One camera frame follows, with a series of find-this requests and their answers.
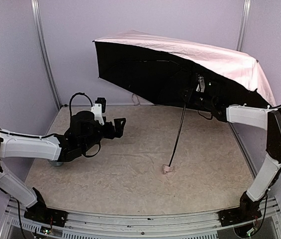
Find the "pink and black umbrella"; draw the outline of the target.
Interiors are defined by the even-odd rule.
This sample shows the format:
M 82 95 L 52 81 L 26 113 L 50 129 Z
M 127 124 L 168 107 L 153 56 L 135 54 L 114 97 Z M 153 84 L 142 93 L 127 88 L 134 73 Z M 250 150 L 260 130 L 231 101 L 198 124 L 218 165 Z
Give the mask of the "pink and black umbrella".
M 183 107 L 183 88 L 207 93 L 258 93 L 276 105 L 269 82 L 254 57 L 192 41 L 128 31 L 94 40 L 98 75 L 155 105 Z

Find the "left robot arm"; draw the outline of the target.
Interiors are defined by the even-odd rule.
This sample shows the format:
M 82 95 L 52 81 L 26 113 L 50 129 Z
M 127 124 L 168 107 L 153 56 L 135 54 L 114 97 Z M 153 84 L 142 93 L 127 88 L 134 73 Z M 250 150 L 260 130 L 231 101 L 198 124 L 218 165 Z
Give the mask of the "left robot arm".
M 87 152 L 102 139 L 121 138 L 125 118 L 106 122 L 106 118 L 92 111 L 80 111 L 70 116 L 65 134 L 26 135 L 0 128 L 0 190 L 11 195 L 26 210 L 24 217 L 50 226 L 64 227 L 68 212 L 46 206 L 41 193 L 29 188 L 2 162 L 3 158 L 40 158 L 55 163 L 71 162 Z

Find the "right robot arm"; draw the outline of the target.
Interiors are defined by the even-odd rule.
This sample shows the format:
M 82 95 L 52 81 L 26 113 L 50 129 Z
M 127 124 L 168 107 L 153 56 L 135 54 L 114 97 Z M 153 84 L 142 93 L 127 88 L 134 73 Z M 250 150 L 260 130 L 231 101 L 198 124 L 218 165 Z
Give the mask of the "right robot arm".
M 219 121 L 254 126 L 266 131 L 265 159 L 252 185 L 242 194 L 238 207 L 218 213 L 223 227 L 260 218 L 260 203 L 281 173 L 281 105 L 273 107 L 258 93 L 238 90 L 207 93 L 185 88 L 180 95 L 187 104 L 211 112 Z

